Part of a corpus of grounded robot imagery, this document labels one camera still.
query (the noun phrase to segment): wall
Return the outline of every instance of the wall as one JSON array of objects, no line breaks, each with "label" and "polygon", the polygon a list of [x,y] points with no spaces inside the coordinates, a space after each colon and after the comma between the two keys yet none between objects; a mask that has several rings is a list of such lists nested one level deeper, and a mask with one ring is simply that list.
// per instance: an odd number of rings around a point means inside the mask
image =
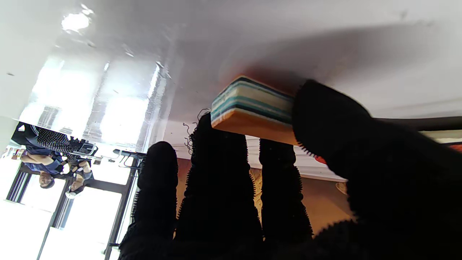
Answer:
[{"label": "wall", "polygon": [[[178,198],[177,212],[181,201],[184,198],[185,182],[191,161],[178,159],[178,187],[176,197]],[[255,180],[256,197],[255,206],[261,217],[261,170],[251,169],[250,173]],[[311,226],[315,234],[323,228],[335,222],[350,219],[353,214],[348,207],[347,196],[337,190],[335,182],[326,180],[315,180],[302,178],[303,183],[303,204],[310,217]]]}]

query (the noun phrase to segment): white ceiling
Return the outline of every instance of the white ceiling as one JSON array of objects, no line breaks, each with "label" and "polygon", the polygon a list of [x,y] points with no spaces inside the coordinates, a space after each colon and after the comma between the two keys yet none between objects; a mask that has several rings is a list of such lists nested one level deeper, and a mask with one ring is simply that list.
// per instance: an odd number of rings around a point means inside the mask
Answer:
[{"label": "white ceiling", "polygon": [[[113,115],[112,137],[123,136],[124,144],[137,150],[165,139],[186,158],[189,155],[183,142],[187,134],[182,124],[197,121],[197,113],[242,73],[287,87],[315,78],[351,95],[375,117],[462,116],[459,0],[83,3],[93,11],[88,15],[89,26],[78,33],[62,32],[48,65],[57,68],[65,61],[60,70],[86,74],[85,80],[68,75],[68,81],[85,89],[83,103],[88,111],[79,121],[68,116],[75,114],[75,107],[62,109],[59,127],[50,126],[55,130],[74,124],[78,125],[73,128],[74,135],[84,135],[86,130],[89,139],[100,138],[99,120],[104,115],[94,117],[95,123],[88,120],[100,112],[95,97],[126,101],[129,108],[137,108],[131,112],[139,112],[136,118],[141,123],[133,123],[137,127],[132,132],[129,125],[118,132],[117,126],[127,114]],[[82,10],[77,4],[62,12]],[[102,79],[106,80],[103,91]],[[49,84],[41,86],[50,88]],[[49,93],[40,93],[43,98],[35,97],[31,104],[49,102]],[[135,105],[137,100],[150,105],[142,109]],[[34,107],[21,118],[37,124],[40,115],[32,115],[31,110],[37,110]],[[317,168],[323,165],[316,161],[299,158],[301,167],[307,167],[302,172],[328,174],[323,172],[325,168]],[[255,157],[250,162],[257,163]]]}]

